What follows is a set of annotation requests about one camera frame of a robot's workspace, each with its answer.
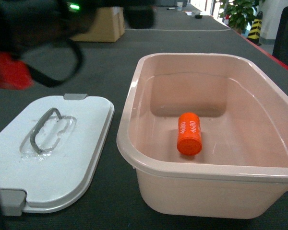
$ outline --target gray tabletop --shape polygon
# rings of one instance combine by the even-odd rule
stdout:
[[[135,170],[116,146],[125,99],[141,57],[161,52],[241,56],[254,62],[288,95],[288,71],[211,17],[194,19],[162,7],[157,16],[156,27],[126,27],[126,33],[115,43],[79,43],[85,64],[74,80],[62,86],[46,88],[36,83],[24,91],[0,90],[0,131],[32,101],[49,95],[87,93],[105,97],[115,106],[96,173],[84,196],[56,213],[24,213],[19,218],[7,218],[11,229],[288,230],[288,192],[260,217],[250,220],[165,215],[142,200]],[[62,77],[71,69],[71,56],[64,46],[48,46],[28,53],[24,59],[47,74]]]

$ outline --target red table edge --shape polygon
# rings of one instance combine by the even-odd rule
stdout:
[[[284,62],[278,60],[277,58],[275,58],[274,56],[272,56],[271,54],[269,54],[267,51],[261,49],[259,46],[257,46],[256,44],[254,44],[253,42],[249,41],[246,37],[242,36],[241,34],[239,34],[244,40],[246,40],[248,43],[250,43],[253,47],[255,47],[256,49],[258,49],[259,51],[261,51],[263,54],[265,54],[266,56],[268,56],[270,59],[272,59],[274,62],[276,62],[277,64],[279,64],[280,66],[282,66],[283,68],[285,68],[286,70],[288,70],[288,65],[286,65]]]

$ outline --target orange cylinder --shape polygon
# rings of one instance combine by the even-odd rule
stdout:
[[[184,113],[178,119],[177,149],[184,155],[195,155],[202,150],[200,118]]]

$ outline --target lid handle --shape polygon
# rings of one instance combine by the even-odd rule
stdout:
[[[57,108],[51,108],[49,109],[47,112],[45,112],[44,115],[42,115],[42,117],[39,119],[39,121],[37,122],[37,124],[35,125],[33,132],[30,135],[30,142],[31,145],[33,147],[33,149],[38,153],[41,154],[44,151],[47,151],[46,149],[41,149],[37,143],[36,143],[36,136],[37,134],[40,132],[41,128],[44,126],[44,124],[49,120],[49,118],[51,117],[51,115],[53,113],[56,113],[58,118],[61,120],[63,119],[61,113],[59,112],[59,110]]]

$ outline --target cardboard box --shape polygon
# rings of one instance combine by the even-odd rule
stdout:
[[[96,12],[95,20],[86,34],[78,34],[72,40],[79,42],[116,42],[125,33],[123,9],[104,7]]]

